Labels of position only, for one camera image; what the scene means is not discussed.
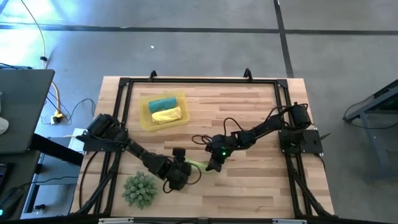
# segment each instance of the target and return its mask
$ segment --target metal bracket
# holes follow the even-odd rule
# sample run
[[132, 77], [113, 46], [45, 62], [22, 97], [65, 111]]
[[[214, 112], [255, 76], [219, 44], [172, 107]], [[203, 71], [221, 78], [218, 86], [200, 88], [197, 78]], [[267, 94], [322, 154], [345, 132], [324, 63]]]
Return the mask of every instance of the metal bracket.
[[130, 81], [130, 78], [120, 78], [119, 80], [119, 86], [124, 86]]
[[134, 218], [100, 218], [98, 223], [133, 223]]
[[306, 220], [273, 219], [274, 224], [307, 224]]
[[245, 69], [243, 78], [248, 78], [249, 82], [253, 82], [253, 76], [251, 75], [250, 68]]
[[150, 81], [150, 82], [153, 82], [154, 77], [156, 77], [156, 76], [157, 76], [156, 71], [153, 70], [153, 71], [150, 73], [150, 75], [149, 75], [149, 81]]
[[286, 79], [277, 79], [276, 82], [285, 89], [289, 87]]
[[323, 153], [321, 137], [318, 130], [304, 130], [299, 133], [288, 130], [279, 130], [280, 150], [283, 153]]
[[120, 151], [124, 151], [124, 149], [115, 147], [115, 143], [101, 142], [101, 141], [98, 141], [97, 139], [81, 139], [80, 136], [77, 136], [76, 138], [85, 142], [85, 146], [84, 146], [83, 150], [86, 152], [120, 152]]

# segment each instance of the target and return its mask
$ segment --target wooden tabletop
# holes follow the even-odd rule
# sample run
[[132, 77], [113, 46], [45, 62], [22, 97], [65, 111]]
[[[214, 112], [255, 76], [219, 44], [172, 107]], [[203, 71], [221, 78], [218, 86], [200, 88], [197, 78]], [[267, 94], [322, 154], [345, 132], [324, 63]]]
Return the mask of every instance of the wooden tabletop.
[[[96, 115], [113, 113], [120, 77], [104, 77]], [[304, 80], [287, 79], [292, 102], [308, 103]], [[190, 115], [188, 124], [147, 132], [139, 122], [138, 100], [141, 96], [164, 91], [185, 90]], [[119, 120], [123, 111], [126, 90], [123, 93]], [[236, 119], [244, 129], [251, 129], [264, 121], [276, 106], [274, 87], [267, 84], [218, 83], [135, 83], [132, 89], [127, 128], [133, 140], [149, 151], [172, 155], [173, 147], [183, 147], [186, 156], [198, 162], [208, 162], [210, 153], [205, 147], [191, 142], [194, 134], [223, 133], [223, 120]], [[227, 132], [237, 131], [233, 122], [227, 122]], [[82, 174], [88, 158], [81, 166]], [[83, 203], [98, 185], [104, 153], [99, 152], [88, 168], [83, 184]], [[324, 208], [333, 213], [325, 171], [319, 158], [304, 154], [303, 164], [307, 184]], [[227, 159], [220, 173], [204, 173], [199, 183], [187, 185], [181, 191], [164, 194], [163, 182], [156, 179], [159, 194], [151, 207], [140, 210], [128, 207], [122, 198], [123, 185], [138, 170], [148, 173], [142, 162], [130, 153], [123, 153], [113, 201], [113, 217], [223, 217], [223, 218], [293, 218], [293, 206], [287, 178], [286, 161], [279, 149], [277, 133], [259, 139], [248, 150], [235, 151]], [[190, 182], [198, 178], [198, 172]], [[75, 191], [72, 210], [78, 210], [79, 185]], [[103, 211], [108, 187], [103, 197]], [[298, 190], [300, 208], [305, 212], [302, 193]]]

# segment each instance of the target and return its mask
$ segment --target yellow tray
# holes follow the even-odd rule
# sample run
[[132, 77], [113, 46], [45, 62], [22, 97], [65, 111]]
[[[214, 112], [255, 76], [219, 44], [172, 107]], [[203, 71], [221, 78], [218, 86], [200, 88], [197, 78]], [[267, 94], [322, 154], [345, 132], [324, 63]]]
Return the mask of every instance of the yellow tray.
[[[165, 124], [157, 124], [152, 122], [152, 113], [149, 111], [148, 103], [154, 100], [161, 100], [164, 98], [176, 97], [177, 106], [181, 108], [182, 117], [181, 119], [165, 123]], [[177, 126], [181, 124], [188, 123], [189, 113], [187, 107], [187, 101], [185, 100], [185, 92], [183, 90], [173, 91], [173, 92], [164, 92], [163, 94], [158, 95], [150, 95], [139, 98], [138, 102], [139, 106], [139, 116], [141, 127], [147, 131], [155, 131], [158, 129], [168, 128], [172, 126]]]

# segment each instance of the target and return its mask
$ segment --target blue sponge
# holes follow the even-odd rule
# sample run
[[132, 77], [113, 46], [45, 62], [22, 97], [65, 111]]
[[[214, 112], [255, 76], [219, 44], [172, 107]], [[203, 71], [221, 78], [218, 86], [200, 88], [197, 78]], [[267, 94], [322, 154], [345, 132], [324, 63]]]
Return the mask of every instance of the blue sponge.
[[172, 109], [177, 105], [176, 97], [170, 97], [161, 100], [155, 100], [148, 103], [148, 108], [151, 113], [155, 113], [161, 110]]

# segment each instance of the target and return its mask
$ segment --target black desk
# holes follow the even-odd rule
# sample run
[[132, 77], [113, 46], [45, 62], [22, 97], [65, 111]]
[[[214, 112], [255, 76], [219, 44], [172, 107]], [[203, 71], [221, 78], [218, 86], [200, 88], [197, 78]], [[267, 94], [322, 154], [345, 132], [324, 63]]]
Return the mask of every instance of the black desk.
[[28, 150], [49, 92], [54, 70], [0, 70], [1, 114], [9, 122], [0, 154]]
[[[83, 160], [81, 154], [34, 134], [54, 73], [53, 70], [0, 70], [0, 116], [9, 121], [8, 130], [0, 135], [0, 162], [12, 164], [0, 198], [9, 189], [32, 182], [40, 152], [72, 164], [80, 165]], [[25, 194], [11, 220], [20, 218], [29, 187], [24, 187]]]

